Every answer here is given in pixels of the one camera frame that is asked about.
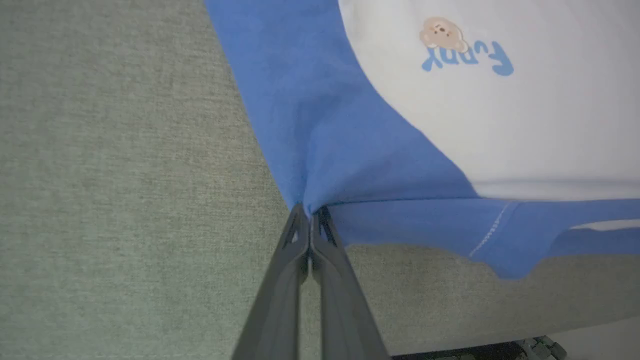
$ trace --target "blue lettering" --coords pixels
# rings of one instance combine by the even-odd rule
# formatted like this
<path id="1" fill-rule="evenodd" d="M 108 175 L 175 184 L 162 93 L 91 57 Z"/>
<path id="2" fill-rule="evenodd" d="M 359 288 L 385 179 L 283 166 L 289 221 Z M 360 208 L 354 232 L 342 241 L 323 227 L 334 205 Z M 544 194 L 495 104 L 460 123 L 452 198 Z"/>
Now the blue lettering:
<path id="1" fill-rule="evenodd" d="M 489 48 L 486 46 L 486 44 L 480 40 L 476 41 L 476 43 L 474 44 L 474 50 L 479 54 L 480 53 L 480 48 L 484 48 L 484 51 L 486 53 L 489 52 Z"/>
<path id="2" fill-rule="evenodd" d="M 478 61 L 476 60 L 476 56 L 474 55 L 473 50 L 469 49 L 467 52 L 465 53 L 458 53 L 460 54 L 460 58 L 462 59 L 462 62 L 465 64 L 477 64 Z"/>
<path id="3" fill-rule="evenodd" d="M 440 48 L 440 58 L 442 59 L 442 62 L 444 63 L 448 63 L 448 64 L 459 64 L 458 63 L 458 59 L 456 57 L 456 51 L 455 50 L 447 50 L 444 48 Z"/>
<path id="4" fill-rule="evenodd" d="M 500 65 L 494 65 L 492 67 L 493 71 L 502 76 L 511 75 L 513 73 L 513 65 L 507 54 L 502 50 L 502 46 L 495 41 L 492 42 L 491 45 L 493 46 L 493 54 L 489 54 L 489 58 L 500 62 Z"/>
<path id="5" fill-rule="evenodd" d="M 425 71 L 431 71 L 431 67 L 433 66 L 433 64 L 436 64 L 438 69 L 442 69 L 442 63 L 440 62 L 440 60 L 438 60 L 438 58 L 436 58 L 436 52 L 433 50 L 433 48 L 428 47 L 427 50 L 429 51 L 429 58 L 425 60 L 424 63 L 422 63 L 422 68 Z"/>

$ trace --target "bear face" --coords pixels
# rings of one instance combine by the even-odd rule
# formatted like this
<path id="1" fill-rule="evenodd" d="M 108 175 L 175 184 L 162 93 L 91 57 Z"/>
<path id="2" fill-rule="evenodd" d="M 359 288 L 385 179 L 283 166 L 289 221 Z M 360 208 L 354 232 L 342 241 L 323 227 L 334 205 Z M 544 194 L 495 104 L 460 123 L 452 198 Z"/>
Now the bear face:
<path id="1" fill-rule="evenodd" d="M 430 17 L 424 21 L 420 40 L 426 47 L 438 47 L 465 53 L 469 45 L 462 39 L 462 31 L 443 17 Z"/>

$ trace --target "gray-green cloth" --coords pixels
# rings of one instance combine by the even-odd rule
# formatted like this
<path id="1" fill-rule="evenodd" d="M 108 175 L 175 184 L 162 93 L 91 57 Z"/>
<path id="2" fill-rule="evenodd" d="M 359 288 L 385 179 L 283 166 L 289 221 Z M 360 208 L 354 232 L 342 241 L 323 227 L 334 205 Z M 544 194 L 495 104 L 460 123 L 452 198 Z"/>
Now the gray-green cloth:
<path id="1" fill-rule="evenodd" d="M 200 0 L 0 0 L 0 126 L 0 358 L 227 359 L 287 209 Z M 640 315 L 639 257 L 349 256 L 393 354 Z"/>

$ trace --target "printed logo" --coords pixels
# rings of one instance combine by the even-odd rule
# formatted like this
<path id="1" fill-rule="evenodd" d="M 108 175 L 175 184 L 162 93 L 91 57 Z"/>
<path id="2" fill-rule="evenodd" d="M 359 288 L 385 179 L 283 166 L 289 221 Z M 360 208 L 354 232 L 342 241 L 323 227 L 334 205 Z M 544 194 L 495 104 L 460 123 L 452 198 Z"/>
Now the printed logo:
<path id="1" fill-rule="evenodd" d="M 477 65 L 480 62 L 476 58 L 477 54 L 488 54 L 489 59 L 497 61 L 492 66 L 493 71 L 501 76 L 509 76 L 513 73 L 511 60 L 502 49 L 502 46 L 495 41 L 491 42 L 493 52 L 489 52 L 486 43 L 478 40 L 470 47 L 462 36 L 462 31 L 453 22 L 443 17 L 430 17 L 425 20 L 423 29 L 420 31 L 420 40 L 427 47 L 429 58 L 422 64 L 422 68 L 429 72 L 436 65 L 442 69 L 443 63 L 459 65 L 460 60 L 469 65 Z"/>

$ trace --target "garment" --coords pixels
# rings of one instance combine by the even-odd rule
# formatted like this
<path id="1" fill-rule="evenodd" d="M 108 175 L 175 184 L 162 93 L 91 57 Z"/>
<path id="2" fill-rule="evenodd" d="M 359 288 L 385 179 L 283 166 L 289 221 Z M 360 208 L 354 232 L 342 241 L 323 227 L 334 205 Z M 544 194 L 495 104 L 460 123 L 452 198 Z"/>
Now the garment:
<path id="1" fill-rule="evenodd" d="M 345 243 L 503 277 L 640 253 L 639 228 L 571 230 L 640 218 L 635 3 L 206 4 L 284 199 Z"/>

